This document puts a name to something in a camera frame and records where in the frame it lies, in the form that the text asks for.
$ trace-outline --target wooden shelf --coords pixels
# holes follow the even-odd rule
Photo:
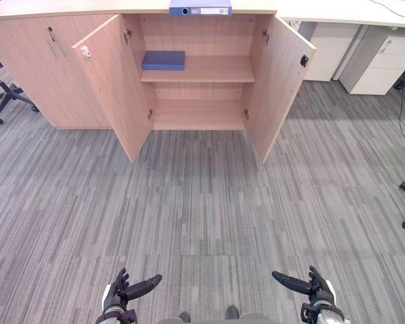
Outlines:
[[[186,56],[184,71],[142,71],[142,82],[255,82],[249,56]]]
[[[244,111],[232,100],[159,100],[153,129],[244,130]]]

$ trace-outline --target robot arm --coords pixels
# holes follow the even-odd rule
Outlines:
[[[130,300],[140,298],[151,292],[161,282],[162,276],[156,275],[129,286],[129,274],[122,269],[115,281],[105,288],[103,293],[103,313],[96,320],[96,324],[131,324],[137,323],[134,309],[127,310]]]
[[[310,324],[344,324],[344,314],[336,307],[336,295],[333,285],[325,280],[319,272],[310,266],[310,281],[289,277],[283,273],[273,271],[272,276],[285,287],[309,296],[309,304],[304,303],[300,311],[304,323]]]

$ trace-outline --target keyhole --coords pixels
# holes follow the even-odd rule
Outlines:
[[[51,39],[53,40],[53,42],[55,42],[55,37],[54,37],[54,34],[53,34],[52,27],[48,26],[47,30],[48,30],[49,36],[51,36]]]

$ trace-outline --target gray carpet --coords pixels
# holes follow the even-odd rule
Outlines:
[[[7,81],[9,74],[0,71]],[[163,281],[141,323],[226,307],[299,323],[269,275],[332,280],[353,323],[405,323],[399,93],[305,82],[268,162],[245,132],[153,132],[131,165],[112,131],[59,131],[13,101],[0,126],[0,323],[94,323],[103,289]]]

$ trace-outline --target countertop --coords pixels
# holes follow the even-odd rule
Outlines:
[[[234,14],[274,14],[285,20],[405,27],[370,0],[231,0]],[[405,15],[405,0],[379,0]],[[166,14],[169,0],[1,0],[0,20],[82,14]]]

